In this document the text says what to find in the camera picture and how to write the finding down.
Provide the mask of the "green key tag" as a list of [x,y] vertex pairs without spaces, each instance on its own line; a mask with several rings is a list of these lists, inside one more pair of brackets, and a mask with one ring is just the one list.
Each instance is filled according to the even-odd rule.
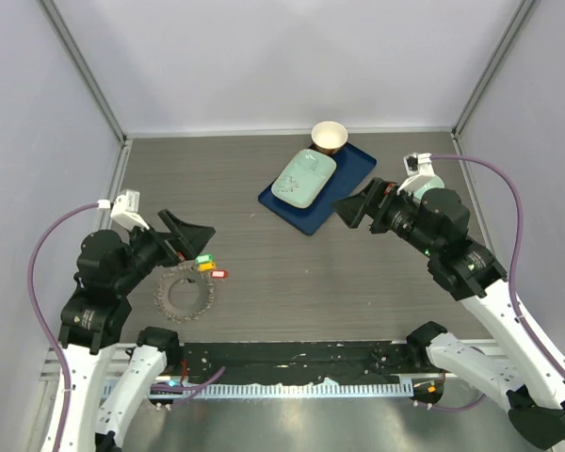
[[211,263],[214,261],[214,257],[212,254],[202,254],[199,255],[196,259],[195,262],[200,265],[200,264],[206,264],[206,263]]

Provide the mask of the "yellow key tag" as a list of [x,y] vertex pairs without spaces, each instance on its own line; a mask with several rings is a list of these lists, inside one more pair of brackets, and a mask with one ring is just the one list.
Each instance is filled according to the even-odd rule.
[[211,271],[216,268],[216,264],[214,262],[202,263],[198,265],[198,270],[200,272]]

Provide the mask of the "red key tag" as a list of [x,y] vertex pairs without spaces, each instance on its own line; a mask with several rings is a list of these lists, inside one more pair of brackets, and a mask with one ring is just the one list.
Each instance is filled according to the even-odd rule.
[[227,279],[228,276],[229,276],[229,273],[228,273],[227,270],[215,269],[215,270],[212,270],[212,271],[210,272],[210,277],[211,277],[212,279],[221,279],[221,280],[224,280],[224,279]]

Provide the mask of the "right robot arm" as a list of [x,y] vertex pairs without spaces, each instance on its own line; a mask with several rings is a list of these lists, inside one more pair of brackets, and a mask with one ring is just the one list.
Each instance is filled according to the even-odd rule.
[[407,338],[410,367],[426,372],[436,366],[469,382],[541,450],[565,441],[565,356],[512,296],[495,256],[469,236],[470,212],[460,196],[433,187],[416,198],[374,178],[332,206],[349,228],[369,216],[371,233],[393,232],[423,253],[433,281],[477,318],[509,360],[500,364],[428,322]]

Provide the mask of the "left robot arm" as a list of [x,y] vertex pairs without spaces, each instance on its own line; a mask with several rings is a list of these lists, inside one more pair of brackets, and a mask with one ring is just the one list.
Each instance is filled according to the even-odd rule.
[[60,364],[55,404],[44,451],[119,451],[137,409],[159,375],[174,374],[182,362],[175,331],[147,327],[127,368],[109,395],[107,370],[131,313],[128,295],[158,267],[173,267],[200,255],[215,234],[210,226],[184,222],[164,209],[158,232],[135,208],[96,202],[128,232],[112,230],[83,240],[73,278],[76,287],[60,315],[58,334],[46,334]]

